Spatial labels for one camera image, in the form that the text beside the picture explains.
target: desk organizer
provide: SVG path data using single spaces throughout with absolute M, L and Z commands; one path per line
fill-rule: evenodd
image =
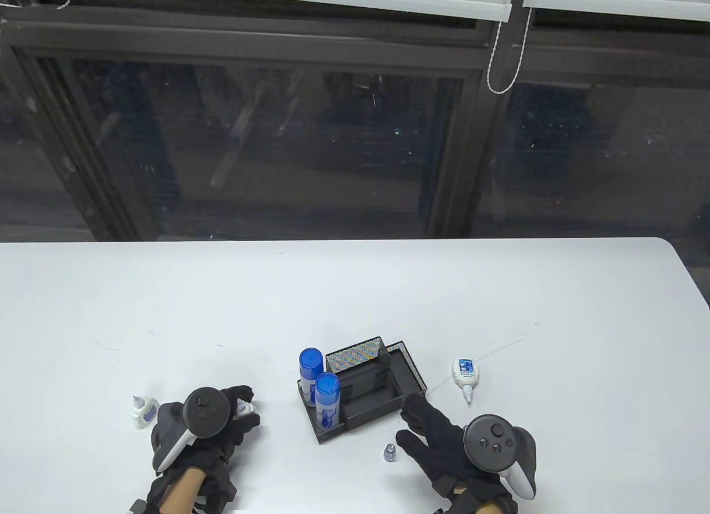
M 326 371 L 340 379 L 340 423 L 327 431 L 315 425 L 315 408 L 298 393 L 318 443 L 365 425 L 402 407 L 411 393 L 427 391 L 404 342 L 385 346 L 376 337 L 325 356 Z

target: dark window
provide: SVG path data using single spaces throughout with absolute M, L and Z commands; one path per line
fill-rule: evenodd
M 670 241 L 710 280 L 710 91 L 515 86 L 474 237 Z
M 0 81 L 0 241 L 93 238 Z
M 101 159 L 109 172 L 128 167 L 160 238 L 425 235 L 458 80 L 236 64 L 63 68 Z

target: black glove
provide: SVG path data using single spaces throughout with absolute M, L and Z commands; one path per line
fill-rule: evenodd
M 206 498 L 206 503 L 200 508 L 206 514 L 220 514 L 224 506 L 234 500 L 236 488 L 229 481 L 226 464 L 235 446 L 241 445 L 244 435 L 261 422 L 256 413 L 233 420 L 236 413 L 236 401 L 241 399 L 251 403 L 254 392 L 249 386 L 233 386 L 221 391 L 229 400 L 229 420 L 223 430 L 210 438 L 198 438 L 192 446 L 185 446 L 178 457 L 163 471 L 163 475 L 153 481 L 147 502 L 150 507 L 157 506 L 165 495 L 168 486 L 178 481 L 188 468 L 199 468 L 206 473 L 198 496 Z M 182 415 L 182 403 L 165 403 L 158 409 L 158 420 L 153 428 L 150 441 L 153 452 L 160 445 L 160 435 L 164 434 L 177 417 Z
M 498 474 L 478 469 L 464 451 L 464 430 L 420 394 L 404 400 L 402 418 L 409 428 L 427 439 L 425 445 L 411 431 L 397 432 L 397 445 L 411 456 L 441 497 L 452 502 L 449 514 L 473 514 L 490 501 L 505 514 L 517 514 L 518 504 L 500 483 Z

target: blue spray can cap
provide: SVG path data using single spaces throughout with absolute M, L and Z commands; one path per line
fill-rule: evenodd
M 301 377 L 307 380 L 317 379 L 323 373 L 323 354 L 315 348 L 306 348 L 298 358 Z

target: white cord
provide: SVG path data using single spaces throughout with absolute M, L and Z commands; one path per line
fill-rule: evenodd
M 502 91 L 496 91 L 491 85 L 490 85 L 490 66 L 493 64 L 493 58 L 495 55 L 495 48 L 498 47 L 498 37 L 500 36 L 500 27 L 503 25 L 502 22 L 498 23 L 498 31 L 495 32 L 495 42 L 493 43 L 493 51 L 490 53 L 490 61 L 489 61 L 489 67 L 486 71 L 486 85 L 489 86 L 489 91 L 493 93 L 494 95 L 505 95 L 510 88 L 512 88 L 513 85 L 515 85 L 515 81 L 518 78 L 518 73 L 520 72 L 520 66 L 523 63 L 523 53 L 525 53 L 525 42 L 528 39 L 528 29 L 530 28 L 530 17 L 533 15 L 533 8 L 530 8 L 528 12 L 528 22 L 525 24 L 525 35 L 523 35 L 523 45 L 520 47 L 520 59 L 518 59 L 518 68 L 515 69 L 515 76 L 513 76 L 513 81 L 510 82 L 510 85 L 508 85 L 504 90 Z
M 62 4 L 61 6 L 57 6 L 57 9 L 64 9 L 66 6 L 69 5 L 69 3 L 70 3 L 71 1 L 72 1 L 72 0 L 67 0 L 67 1 L 64 2 L 64 4 Z M 20 7 L 25 7 L 25 6 L 16 6 L 15 4 L 2 4 L 2 3 L 0 3 L 0 7 L 14 7 L 14 8 L 20 8 Z

